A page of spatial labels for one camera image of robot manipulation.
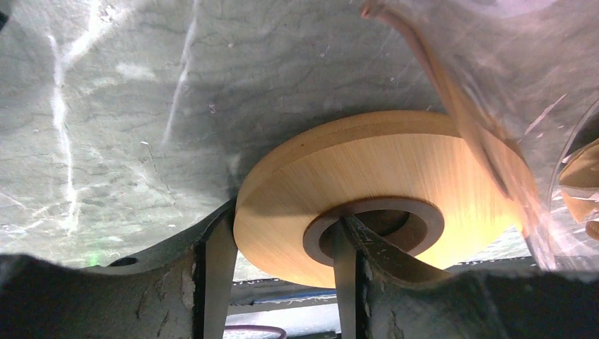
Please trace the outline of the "clear plastic filter bag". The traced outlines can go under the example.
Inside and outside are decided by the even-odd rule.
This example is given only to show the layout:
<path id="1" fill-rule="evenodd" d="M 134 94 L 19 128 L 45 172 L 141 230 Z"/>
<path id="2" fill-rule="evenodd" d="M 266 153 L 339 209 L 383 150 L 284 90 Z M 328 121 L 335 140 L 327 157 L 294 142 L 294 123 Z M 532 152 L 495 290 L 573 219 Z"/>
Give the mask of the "clear plastic filter bag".
<path id="1" fill-rule="evenodd" d="M 597 270 L 598 174 L 579 215 L 559 173 L 598 137 L 597 1 L 366 1 L 396 29 L 549 270 Z"/>

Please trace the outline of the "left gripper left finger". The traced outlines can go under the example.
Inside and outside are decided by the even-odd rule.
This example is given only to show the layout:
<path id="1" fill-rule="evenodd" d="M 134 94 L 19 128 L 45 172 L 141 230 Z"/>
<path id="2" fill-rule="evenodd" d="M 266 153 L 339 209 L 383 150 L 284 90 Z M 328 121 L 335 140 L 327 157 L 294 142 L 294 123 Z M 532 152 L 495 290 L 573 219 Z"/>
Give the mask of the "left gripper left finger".
<path id="1" fill-rule="evenodd" d="M 221 338 L 237 246 L 235 202 L 108 266 L 1 256 L 2 338 Z"/>

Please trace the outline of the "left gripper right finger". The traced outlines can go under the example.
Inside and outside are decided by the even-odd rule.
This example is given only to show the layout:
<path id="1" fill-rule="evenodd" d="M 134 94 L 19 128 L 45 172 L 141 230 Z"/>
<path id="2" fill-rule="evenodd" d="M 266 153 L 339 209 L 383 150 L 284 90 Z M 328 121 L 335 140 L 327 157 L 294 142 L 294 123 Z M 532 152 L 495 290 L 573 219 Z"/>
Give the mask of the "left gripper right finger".
<path id="1" fill-rule="evenodd" d="M 354 216 L 333 225 L 344 338 L 597 338 L 598 274 L 530 258 L 440 270 Z"/>

